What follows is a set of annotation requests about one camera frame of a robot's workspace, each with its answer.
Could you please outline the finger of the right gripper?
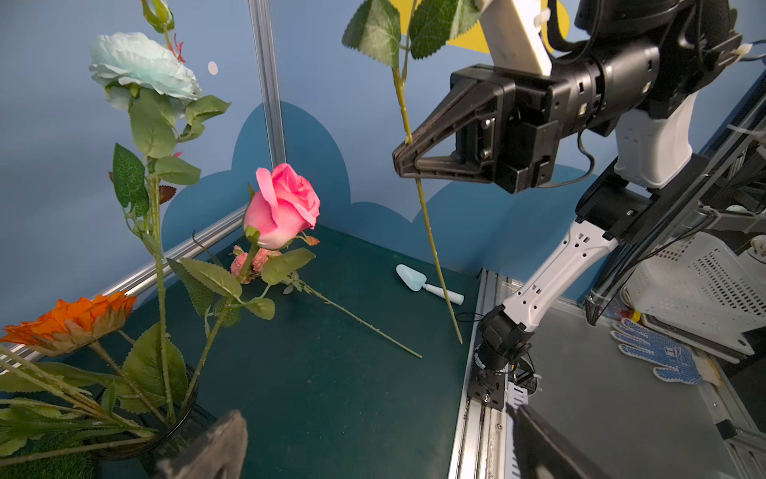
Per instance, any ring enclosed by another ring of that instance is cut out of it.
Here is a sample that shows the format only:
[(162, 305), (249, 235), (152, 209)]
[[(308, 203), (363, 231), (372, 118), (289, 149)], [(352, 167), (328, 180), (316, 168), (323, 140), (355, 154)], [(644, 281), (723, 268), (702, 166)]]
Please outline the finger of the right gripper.
[(475, 65), (451, 75), (451, 90), (393, 152), (397, 175), (409, 179), (492, 180), (501, 136), (515, 107), (515, 80)]

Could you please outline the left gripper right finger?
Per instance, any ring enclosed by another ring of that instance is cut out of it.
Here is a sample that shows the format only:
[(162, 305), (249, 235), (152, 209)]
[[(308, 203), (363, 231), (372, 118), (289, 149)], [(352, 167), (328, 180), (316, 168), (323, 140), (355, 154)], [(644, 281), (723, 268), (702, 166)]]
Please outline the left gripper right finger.
[(610, 478), (529, 405), (507, 406), (522, 478)]

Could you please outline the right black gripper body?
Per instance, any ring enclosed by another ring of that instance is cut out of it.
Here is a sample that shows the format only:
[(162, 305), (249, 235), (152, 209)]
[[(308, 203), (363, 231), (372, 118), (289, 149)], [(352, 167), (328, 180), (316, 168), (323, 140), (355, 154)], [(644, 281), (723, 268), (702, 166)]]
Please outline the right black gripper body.
[(476, 65), (454, 75), (455, 178), (514, 194), (550, 185), (560, 141), (607, 136), (657, 77), (658, 47), (642, 39), (598, 47), (551, 75)]

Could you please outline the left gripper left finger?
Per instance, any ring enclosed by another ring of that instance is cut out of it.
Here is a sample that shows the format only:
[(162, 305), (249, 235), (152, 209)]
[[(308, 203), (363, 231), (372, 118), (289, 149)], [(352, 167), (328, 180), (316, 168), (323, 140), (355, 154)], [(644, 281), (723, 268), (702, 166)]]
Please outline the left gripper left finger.
[(155, 478), (239, 479), (247, 445), (245, 418), (239, 410), (229, 411), (178, 457), (159, 461)]

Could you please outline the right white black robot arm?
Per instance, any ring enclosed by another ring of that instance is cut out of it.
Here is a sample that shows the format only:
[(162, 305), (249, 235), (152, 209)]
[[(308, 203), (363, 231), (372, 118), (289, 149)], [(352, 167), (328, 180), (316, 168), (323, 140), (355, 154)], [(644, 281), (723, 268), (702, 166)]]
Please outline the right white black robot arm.
[(550, 189), (562, 139), (614, 136), (618, 155), (576, 205), (564, 239), (480, 321), (468, 397), (500, 409), (504, 380), (554, 301), (616, 247), (645, 236), (701, 174), (688, 132), (698, 92), (744, 58), (725, 1), (585, 1), (568, 42), (556, 6), (423, 1), (410, 55), (481, 26), (493, 61), (455, 72), (448, 96), (393, 154), (411, 179)]

